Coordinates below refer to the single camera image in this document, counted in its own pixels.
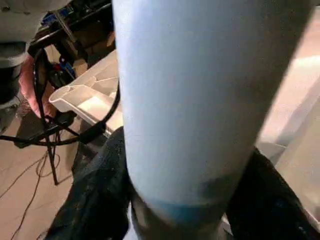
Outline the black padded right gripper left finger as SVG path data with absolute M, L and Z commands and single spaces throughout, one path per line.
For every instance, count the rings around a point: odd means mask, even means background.
M 119 127 L 73 179 L 48 240 L 122 240 L 128 229 L 131 183 L 124 129 Z

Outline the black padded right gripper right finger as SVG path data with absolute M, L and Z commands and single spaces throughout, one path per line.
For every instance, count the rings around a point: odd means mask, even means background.
M 258 149 L 250 156 L 228 204 L 236 240 L 318 240 L 299 198 Z

